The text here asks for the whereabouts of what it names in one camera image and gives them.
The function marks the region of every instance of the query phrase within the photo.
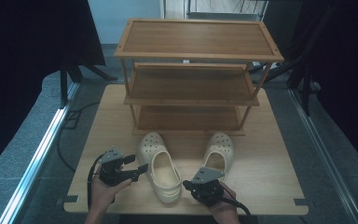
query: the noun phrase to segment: gray floor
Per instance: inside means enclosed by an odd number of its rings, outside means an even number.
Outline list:
[[[117,82],[105,81],[86,68],[81,68],[84,80],[71,103],[72,119],[66,122],[60,138],[56,137],[41,171],[23,204],[16,223],[81,223],[85,214],[66,213],[63,200],[74,173],[59,156],[58,149],[70,167],[76,168],[83,146],[87,140],[98,102],[107,84],[122,82],[121,68],[113,58],[114,46],[104,46],[106,73],[119,77]],[[339,189],[327,172],[312,138],[297,111],[295,101],[285,86],[290,74],[284,74],[265,84],[274,115],[282,132],[300,185],[308,201],[310,211],[303,217],[260,216],[258,223],[355,223],[348,216]],[[35,150],[60,106],[60,77],[58,73],[48,76],[38,101],[23,122],[16,136],[0,157],[0,216],[11,195],[18,186]],[[358,207],[358,154],[341,130],[325,113],[316,99],[310,97],[310,119],[316,127],[324,148],[334,161],[343,182]],[[178,217],[161,219],[160,223],[178,223]],[[119,223],[119,215],[106,216],[103,223]],[[199,219],[187,223],[202,223]]]

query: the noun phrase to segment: hand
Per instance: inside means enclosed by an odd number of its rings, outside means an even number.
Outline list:
[[[236,198],[237,194],[235,193],[234,190],[229,188],[223,182],[220,182],[220,184],[222,185],[223,188],[226,189],[226,190],[224,190],[223,197],[232,199],[231,198],[231,196],[232,196],[232,197],[234,197],[234,199]],[[227,223],[240,224],[237,208],[232,204],[219,202],[219,203],[209,207],[208,210],[211,212],[214,220],[216,220],[219,224],[227,224]]]
[[[101,223],[104,213],[115,199],[116,194],[132,183],[131,179],[127,179],[113,187],[105,185],[98,175],[100,170],[101,166],[97,169],[97,175],[92,178],[91,206],[86,218],[87,224]]]

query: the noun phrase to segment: white clog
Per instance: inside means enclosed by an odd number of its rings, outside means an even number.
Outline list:
[[[225,172],[225,181],[233,162],[234,144],[231,138],[225,133],[215,133],[209,140],[202,166]]]
[[[180,198],[182,178],[158,133],[149,133],[142,139],[138,161],[142,165],[149,163],[146,175],[162,202],[173,203]]]

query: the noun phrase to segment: wooden shoe rack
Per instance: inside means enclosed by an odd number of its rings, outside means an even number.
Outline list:
[[[262,21],[130,19],[115,57],[134,134],[245,135],[272,63],[283,61]],[[130,82],[126,60],[132,62]],[[267,63],[255,86],[251,62]]]

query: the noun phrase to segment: wall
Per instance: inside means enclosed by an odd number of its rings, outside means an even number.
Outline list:
[[[160,0],[89,0],[89,8],[101,44],[117,44],[128,18],[161,18],[162,7]]]

